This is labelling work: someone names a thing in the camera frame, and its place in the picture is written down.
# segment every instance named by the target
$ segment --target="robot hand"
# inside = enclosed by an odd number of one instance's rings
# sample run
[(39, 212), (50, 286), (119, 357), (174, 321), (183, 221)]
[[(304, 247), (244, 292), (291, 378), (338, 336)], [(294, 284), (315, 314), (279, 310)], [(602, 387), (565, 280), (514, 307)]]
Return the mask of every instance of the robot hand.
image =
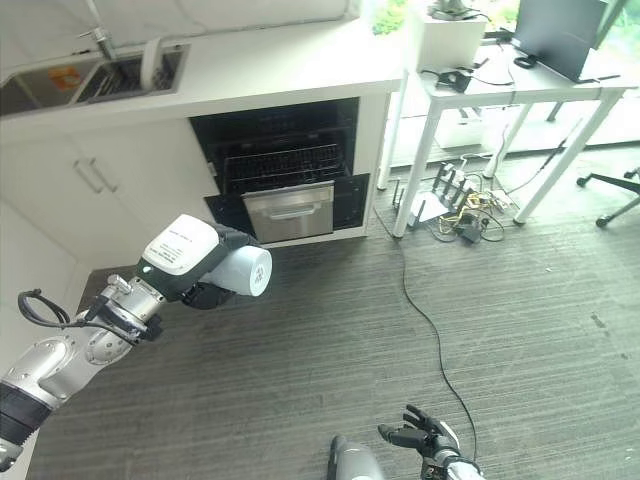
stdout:
[(428, 416), (422, 410), (407, 405), (407, 422), (394, 428), (379, 425), (378, 432), (387, 442), (404, 448), (414, 448), (423, 458), (422, 478), (440, 480), (482, 479), (480, 468), (460, 453), (460, 442), (445, 422)]

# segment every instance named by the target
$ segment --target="cabinet handle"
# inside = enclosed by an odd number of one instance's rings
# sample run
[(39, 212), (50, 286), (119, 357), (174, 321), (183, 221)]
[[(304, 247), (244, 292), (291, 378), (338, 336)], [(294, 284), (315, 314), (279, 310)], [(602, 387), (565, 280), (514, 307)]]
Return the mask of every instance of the cabinet handle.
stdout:
[(91, 167), (91, 170), (93, 170), (93, 173), (96, 174), (96, 177), (98, 177), (100, 179), (100, 181), (102, 183), (104, 183), (104, 186), (107, 187), (107, 189), (111, 193), (115, 192), (118, 189), (118, 186), (111, 184), (107, 180), (107, 177), (104, 176), (104, 173), (102, 173), (102, 171), (98, 168), (98, 166), (96, 165), (96, 159), (95, 158), (92, 158), (91, 160), (89, 160), (89, 166)]
[(307, 215), (313, 215), (316, 213), (316, 206), (311, 205), (310, 207), (304, 208), (302, 210), (296, 210), (294, 212), (285, 212), (285, 213), (271, 213), (269, 214), (269, 220), (290, 220), (292, 218), (305, 217)]
[(80, 160), (76, 160), (75, 162), (73, 162), (73, 169), (75, 170), (75, 172), (78, 174), (78, 176), (84, 180), (84, 183), (86, 183), (89, 188), (91, 190), (93, 190), (93, 193), (101, 193), (102, 192), (102, 187), (97, 187), (95, 186), (91, 180), (89, 179), (89, 177), (87, 176), (86, 173), (84, 173), (82, 171), (82, 169), (80, 168)]

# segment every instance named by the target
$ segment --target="monitor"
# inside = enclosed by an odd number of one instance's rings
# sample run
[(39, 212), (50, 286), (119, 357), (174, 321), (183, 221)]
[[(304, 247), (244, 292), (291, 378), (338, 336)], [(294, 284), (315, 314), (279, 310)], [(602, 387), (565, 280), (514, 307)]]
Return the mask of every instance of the monitor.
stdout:
[(513, 44), (580, 82), (606, 6), (602, 0), (520, 0)]

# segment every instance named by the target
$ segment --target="office chair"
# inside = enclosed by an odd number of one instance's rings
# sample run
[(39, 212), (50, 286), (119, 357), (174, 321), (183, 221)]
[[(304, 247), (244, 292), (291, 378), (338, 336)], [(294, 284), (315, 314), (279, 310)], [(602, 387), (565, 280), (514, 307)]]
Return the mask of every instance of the office chair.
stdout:
[[(627, 178), (630, 180), (636, 175), (638, 175), (638, 178), (640, 178), (640, 167), (625, 173), (624, 178)], [(638, 194), (638, 198), (634, 198), (617, 212), (611, 215), (603, 215), (602, 217), (598, 218), (596, 220), (596, 225), (599, 226), (600, 228), (606, 227), (611, 220), (613, 220), (616, 217), (619, 217), (624, 212), (631, 210), (633, 207), (640, 204), (640, 183), (630, 182), (629, 180), (622, 180), (620, 178), (615, 178), (615, 177), (607, 177), (605, 175), (599, 175), (597, 173), (590, 173), (586, 177), (580, 177), (578, 178), (578, 180), (576, 180), (576, 183), (579, 186), (584, 187), (587, 184), (587, 182), (592, 178), (595, 178), (596, 180), (602, 180), (603, 182), (610, 183), (620, 188), (624, 188), (625, 190), (631, 190), (632, 192), (635, 192)]]

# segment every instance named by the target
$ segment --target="kitchen counter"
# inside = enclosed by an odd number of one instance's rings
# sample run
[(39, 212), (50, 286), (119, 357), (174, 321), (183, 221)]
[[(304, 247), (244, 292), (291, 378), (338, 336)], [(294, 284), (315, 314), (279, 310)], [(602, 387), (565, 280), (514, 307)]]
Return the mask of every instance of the kitchen counter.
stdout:
[[(5, 117), (0, 120), (0, 142), (274, 105), (361, 97), (392, 92), (400, 85), (400, 55), (374, 37), (362, 20), (166, 42), (172, 43), (189, 44), (175, 93)], [(55, 64), (78, 58), (58, 59)], [(10, 73), (3, 72), (3, 77)]]

